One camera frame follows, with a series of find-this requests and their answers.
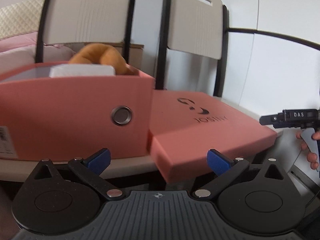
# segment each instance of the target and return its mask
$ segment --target crosshair logo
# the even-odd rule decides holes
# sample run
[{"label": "crosshair logo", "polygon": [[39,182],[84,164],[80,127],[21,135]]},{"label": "crosshair logo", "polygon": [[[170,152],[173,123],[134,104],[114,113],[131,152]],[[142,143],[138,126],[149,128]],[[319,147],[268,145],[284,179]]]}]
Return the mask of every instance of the crosshair logo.
[{"label": "crosshair logo", "polygon": [[162,195],[160,192],[158,192],[158,193],[154,194],[154,196],[156,198],[162,198],[164,195]]},{"label": "crosshair logo", "polygon": [[[182,103],[182,104],[185,104],[185,105],[189,105],[189,109],[190,110],[195,110],[195,107],[196,106],[196,103],[190,99],[187,99],[187,98],[178,98],[177,99],[178,102]],[[202,111],[197,113],[197,114],[210,114],[210,112],[207,110],[207,109],[204,109],[202,107],[199,107]]]}]

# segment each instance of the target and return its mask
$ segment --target blue gripper pad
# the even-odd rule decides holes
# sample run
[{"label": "blue gripper pad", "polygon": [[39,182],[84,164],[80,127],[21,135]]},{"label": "blue gripper pad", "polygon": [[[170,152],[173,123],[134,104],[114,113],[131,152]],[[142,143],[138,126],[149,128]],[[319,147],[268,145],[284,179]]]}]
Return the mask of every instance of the blue gripper pad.
[{"label": "blue gripper pad", "polygon": [[103,148],[83,161],[83,164],[98,176],[110,165],[111,153]]},{"label": "blue gripper pad", "polygon": [[210,169],[218,176],[231,169],[234,162],[215,149],[207,153],[207,164]]}]

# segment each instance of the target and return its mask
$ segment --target pink bedding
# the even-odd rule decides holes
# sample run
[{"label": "pink bedding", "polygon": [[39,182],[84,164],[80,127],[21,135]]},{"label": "pink bedding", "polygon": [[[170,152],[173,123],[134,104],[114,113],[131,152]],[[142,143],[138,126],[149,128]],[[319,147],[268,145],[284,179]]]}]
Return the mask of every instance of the pink bedding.
[{"label": "pink bedding", "polygon": [[0,40],[0,52],[37,44],[37,32],[22,34]]},{"label": "pink bedding", "polygon": [[[10,49],[0,53],[0,74],[35,62],[36,45]],[[65,46],[44,46],[44,62],[68,61],[75,52]]]}]

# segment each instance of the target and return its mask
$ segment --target barcode label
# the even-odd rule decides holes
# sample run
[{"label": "barcode label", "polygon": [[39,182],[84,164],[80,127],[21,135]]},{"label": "barcode label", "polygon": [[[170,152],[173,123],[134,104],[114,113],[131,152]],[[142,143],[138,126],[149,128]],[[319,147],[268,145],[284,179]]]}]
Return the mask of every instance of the barcode label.
[{"label": "barcode label", "polygon": [[0,157],[18,158],[6,126],[0,126]]}]

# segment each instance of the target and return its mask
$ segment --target printed logo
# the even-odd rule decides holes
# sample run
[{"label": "printed logo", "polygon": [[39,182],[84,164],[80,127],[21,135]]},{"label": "printed logo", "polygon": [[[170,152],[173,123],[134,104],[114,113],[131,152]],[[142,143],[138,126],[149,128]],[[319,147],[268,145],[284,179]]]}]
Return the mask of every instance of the printed logo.
[{"label": "printed logo", "polygon": [[[177,98],[177,101],[179,103],[189,106],[189,109],[191,111],[194,111],[197,108],[198,109],[198,111],[196,112],[197,114],[202,114],[202,115],[210,114],[210,112],[207,109],[196,106],[196,103],[191,99]],[[203,122],[219,122],[219,121],[224,121],[228,119],[225,116],[208,116],[208,117],[194,118],[194,120],[196,120],[198,123],[203,123]]]},{"label": "printed logo", "polygon": [[293,115],[294,115],[294,117],[303,117],[303,112],[301,112],[301,113],[293,112]]},{"label": "printed logo", "polygon": [[[178,102],[180,102],[182,104],[189,105],[190,110],[195,110],[196,103],[194,101],[187,99],[187,98],[178,98],[177,100],[178,100]],[[197,114],[210,114],[210,112],[207,109],[204,109],[202,107],[199,107],[199,108],[201,109],[201,112],[197,113]]]},{"label": "printed logo", "polygon": [[158,193],[154,194],[154,196],[156,198],[162,198],[164,195],[162,195],[160,192],[158,192]]}]

